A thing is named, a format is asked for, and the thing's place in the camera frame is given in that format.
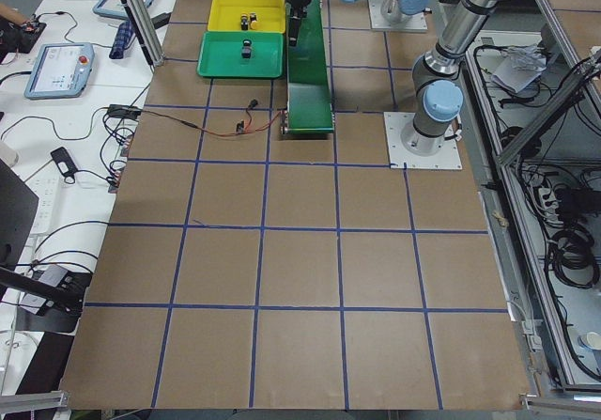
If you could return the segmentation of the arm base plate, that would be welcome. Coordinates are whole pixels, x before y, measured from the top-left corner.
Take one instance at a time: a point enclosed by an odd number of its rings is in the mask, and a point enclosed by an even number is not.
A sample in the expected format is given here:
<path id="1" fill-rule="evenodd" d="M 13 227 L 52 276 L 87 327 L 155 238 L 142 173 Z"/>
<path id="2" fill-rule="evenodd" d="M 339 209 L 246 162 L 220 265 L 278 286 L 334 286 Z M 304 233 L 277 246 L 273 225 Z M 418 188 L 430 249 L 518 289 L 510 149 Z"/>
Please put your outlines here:
<path id="1" fill-rule="evenodd" d="M 377 31 L 425 33 L 424 11 L 430 0 L 368 0 L 371 28 Z"/>
<path id="2" fill-rule="evenodd" d="M 453 123 L 444 135 L 421 136 L 414 129 L 411 112 L 385 112 L 384 128 L 392 169 L 451 170 L 463 169 Z"/>

